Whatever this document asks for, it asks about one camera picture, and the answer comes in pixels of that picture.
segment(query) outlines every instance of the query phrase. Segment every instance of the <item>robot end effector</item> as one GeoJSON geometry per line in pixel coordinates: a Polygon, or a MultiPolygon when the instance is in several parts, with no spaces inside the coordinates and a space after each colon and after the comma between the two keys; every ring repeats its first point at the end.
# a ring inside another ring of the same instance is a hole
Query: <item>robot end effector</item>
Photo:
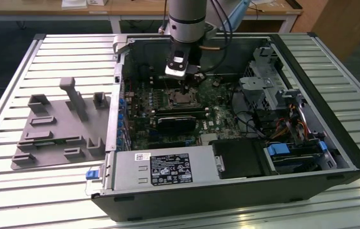
{"type": "Polygon", "coordinates": [[[231,31],[239,27],[249,2],[251,0],[169,0],[172,50],[165,67],[168,77],[185,80],[188,74],[199,72],[204,40],[215,36],[217,28],[231,31]]]}

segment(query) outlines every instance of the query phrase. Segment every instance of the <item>barcode sticker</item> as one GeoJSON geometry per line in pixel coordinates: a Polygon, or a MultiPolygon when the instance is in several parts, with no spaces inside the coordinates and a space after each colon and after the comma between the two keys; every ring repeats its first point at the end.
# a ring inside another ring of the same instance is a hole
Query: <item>barcode sticker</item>
{"type": "Polygon", "coordinates": [[[151,153],[135,154],[135,161],[149,161],[151,153]]]}

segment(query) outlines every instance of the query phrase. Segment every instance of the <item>blue latch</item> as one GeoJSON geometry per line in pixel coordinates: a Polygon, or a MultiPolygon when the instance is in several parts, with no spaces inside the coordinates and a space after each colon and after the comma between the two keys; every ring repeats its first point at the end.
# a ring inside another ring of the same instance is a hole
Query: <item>blue latch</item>
{"type": "Polygon", "coordinates": [[[288,145],[285,143],[273,144],[268,147],[269,155],[289,154],[288,145]]]}
{"type": "Polygon", "coordinates": [[[99,179],[99,170],[87,171],[87,180],[96,180],[96,179],[99,179]]]}
{"type": "Polygon", "coordinates": [[[323,152],[325,152],[328,150],[325,142],[324,141],[319,141],[319,145],[321,147],[323,152]]]}

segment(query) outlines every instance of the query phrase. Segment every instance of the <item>motherboard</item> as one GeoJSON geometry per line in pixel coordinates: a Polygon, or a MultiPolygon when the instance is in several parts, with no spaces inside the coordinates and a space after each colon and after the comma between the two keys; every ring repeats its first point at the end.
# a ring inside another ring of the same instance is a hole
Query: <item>motherboard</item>
{"type": "Polygon", "coordinates": [[[201,146],[245,135],[231,113],[232,83],[212,76],[181,93],[175,82],[160,81],[132,91],[127,86],[132,150],[201,146]]]}

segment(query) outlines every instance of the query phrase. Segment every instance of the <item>gray plastic holder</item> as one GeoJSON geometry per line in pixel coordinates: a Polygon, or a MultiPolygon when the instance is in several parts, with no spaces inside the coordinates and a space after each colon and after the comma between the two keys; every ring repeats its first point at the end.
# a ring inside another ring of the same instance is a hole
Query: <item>gray plastic holder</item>
{"type": "Polygon", "coordinates": [[[111,97],[100,92],[83,99],[73,86],[75,79],[63,78],[71,100],[31,96],[12,169],[104,160],[111,97]]]}

